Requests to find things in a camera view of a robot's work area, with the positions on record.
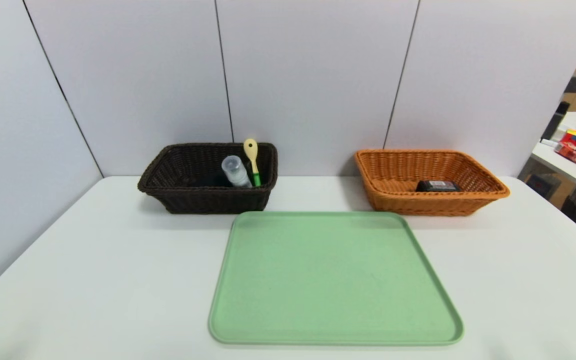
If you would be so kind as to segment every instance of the food item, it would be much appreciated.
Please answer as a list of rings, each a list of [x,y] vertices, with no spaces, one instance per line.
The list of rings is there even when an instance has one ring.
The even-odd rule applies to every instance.
[[[562,157],[576,164],[576,148],[569,143],[560,142],[557,144],[557,146],[555,146],[555,153],[562,155]]]
[[[561,139],[560,143],[568,144],[576,150],[576,130],[568,129],[564,137]]]

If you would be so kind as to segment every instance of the basket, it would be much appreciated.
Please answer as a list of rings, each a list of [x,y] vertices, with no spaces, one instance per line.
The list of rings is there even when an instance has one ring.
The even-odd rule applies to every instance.
[[[257,145],[261,186],[189,186],[221,171],[228,155],[237,155],[243,162],[248,158],[242,143],[185,143],[163,148],[144,171],[137,188],[159,200],[172,214],[260,212],[277,182],[277,149],[270,143]]]
[[[510,190],[465,153],[452,150],[360,150],[354,159],[373,209],[404,215],[465,216]],[[455,182],[459,192],[416,192],[418,182]]]

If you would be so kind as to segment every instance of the plastic bottle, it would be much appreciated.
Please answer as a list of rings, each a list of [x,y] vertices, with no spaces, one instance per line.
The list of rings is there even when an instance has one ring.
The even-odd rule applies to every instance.
[[[237,155],[227,156],[221,162],[221,169],[226,173],[226,177],[236,188],[251,188],[252,184],[242,159]]]

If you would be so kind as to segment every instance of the light green tray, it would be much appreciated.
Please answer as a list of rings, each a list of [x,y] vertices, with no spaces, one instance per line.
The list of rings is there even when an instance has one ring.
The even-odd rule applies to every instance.
[[[210,333],[227,344],[441,346],[464,326],[406,221],[390,212],[245,212]]]

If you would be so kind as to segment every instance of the white wall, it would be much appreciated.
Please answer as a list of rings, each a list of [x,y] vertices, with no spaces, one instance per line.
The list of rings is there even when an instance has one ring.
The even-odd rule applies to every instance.
[[[217,0],[235,141],[279,174],[356,171],[382,148],[418,0]]]
[[[576,68],[576,0],[421,0],[387,148],[516,176]]]
[[[26,0],[103,175],[231,142],[214,0]]]
[[[21,0],[0,0],[0,275],[101,175]]]

